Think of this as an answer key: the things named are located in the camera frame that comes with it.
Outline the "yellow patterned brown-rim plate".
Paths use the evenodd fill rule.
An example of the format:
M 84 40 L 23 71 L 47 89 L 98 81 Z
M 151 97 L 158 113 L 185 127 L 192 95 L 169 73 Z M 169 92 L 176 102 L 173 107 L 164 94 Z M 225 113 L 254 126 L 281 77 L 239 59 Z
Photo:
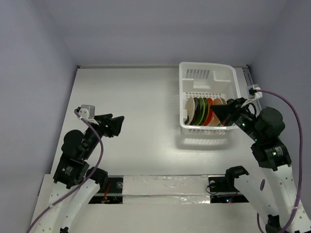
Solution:
M 208 112 L 209 112 L 209 102 L 208 102 L 208 99 L 207 98 L 203 98 L 204 100 L 204 104 L 205 104 L 205 111 L 204 111 L 204 115 L 203 115 L 203 119 L 201 121 L 201 126 L 204 125 L 207 117 L 208 117 Z

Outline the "green plate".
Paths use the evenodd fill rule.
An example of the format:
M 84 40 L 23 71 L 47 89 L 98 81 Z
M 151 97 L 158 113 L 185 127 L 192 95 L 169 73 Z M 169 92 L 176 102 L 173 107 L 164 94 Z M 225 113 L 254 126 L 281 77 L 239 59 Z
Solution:
M 199 115 L 198 115 L 197 120 L 195 122 L 196 126 L 201 125 L 201 122 L 204 118 L 204 115 L 206 112 L 206 99 L 205 98 L 199 98 L 198 103 L 199 103 Z

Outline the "black plate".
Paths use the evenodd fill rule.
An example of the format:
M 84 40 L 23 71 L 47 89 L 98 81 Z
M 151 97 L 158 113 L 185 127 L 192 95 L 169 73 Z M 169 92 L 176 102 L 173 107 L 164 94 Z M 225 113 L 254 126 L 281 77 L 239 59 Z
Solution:
M 197 111 L 198 111 L 199 103 L 198 103 L 198 99 L 197 98 L 194 98 L 194 101 L 195 101 L 195 112 L 194 112 L 193 120 L 190 123 L 190 125 L 194 125 L 195 121 L 197 120 Z

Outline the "beige plate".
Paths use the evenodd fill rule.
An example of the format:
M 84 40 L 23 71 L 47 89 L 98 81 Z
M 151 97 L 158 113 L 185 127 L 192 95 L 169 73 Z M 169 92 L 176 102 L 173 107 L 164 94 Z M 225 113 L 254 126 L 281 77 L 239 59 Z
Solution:
M 193 97 L 190 97 L 185 105 L 185 110 L 187 110 L 187 119 L 184 122 L 185 125 L 190 125 L 193 120 L 194 112 L 195 112 L 195 101 Z

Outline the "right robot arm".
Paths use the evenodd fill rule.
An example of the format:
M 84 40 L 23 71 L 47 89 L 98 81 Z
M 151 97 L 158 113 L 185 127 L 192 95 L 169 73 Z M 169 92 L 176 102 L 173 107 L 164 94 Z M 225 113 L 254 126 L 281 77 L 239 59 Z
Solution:
M 250 112 L 244 98 L 229 100 L 226 105 L 213 105 L 211 110 L 224 126 L 235 124 L 254 143 L 252 154 L 270 185 L 274 200 L 266 198 L 253 184 L 243 166 L 226 170 L 225 175 L 209 185 L 213 192 L 222 188 L 238 190 L 257 211 L 268 233 L 309 233 L 311 220 L 300 201 L 292 174 L 292 161 L 279 139 L 285 128 L 282 114 L 266 107 L 258 115 Z

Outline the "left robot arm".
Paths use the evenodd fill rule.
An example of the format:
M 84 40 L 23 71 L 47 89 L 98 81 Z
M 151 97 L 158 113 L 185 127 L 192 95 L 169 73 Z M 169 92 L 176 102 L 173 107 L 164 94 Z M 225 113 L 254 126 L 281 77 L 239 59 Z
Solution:
M 74 113 L 87 130 L 72 130 L 64 136 L 48 205 L 32 223 L 37 233 L 71 233 L 94 195 L 107 188 L 108 173 L 99 168 L 102 138 L 118 136 L 124 117 L 96 116 L 83 106 Z

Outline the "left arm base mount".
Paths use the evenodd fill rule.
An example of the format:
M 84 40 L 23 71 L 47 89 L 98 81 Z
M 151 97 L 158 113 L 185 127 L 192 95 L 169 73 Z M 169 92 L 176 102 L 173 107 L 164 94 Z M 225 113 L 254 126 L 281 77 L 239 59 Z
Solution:
M 106 187 L 101 188 L 89 204 L 122 204 L 123 176 L 109 176 Z

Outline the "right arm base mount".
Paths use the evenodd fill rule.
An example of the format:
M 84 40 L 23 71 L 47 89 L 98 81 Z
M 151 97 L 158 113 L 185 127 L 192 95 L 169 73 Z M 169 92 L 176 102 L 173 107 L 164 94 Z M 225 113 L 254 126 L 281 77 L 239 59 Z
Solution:
M 209 177 L 206 192 L 212 203 L 247 203 L 247 198 L 234 186 L 234 181 L 241 175 L 249 175 L 243 166 L 228 168 L 224 175 Z

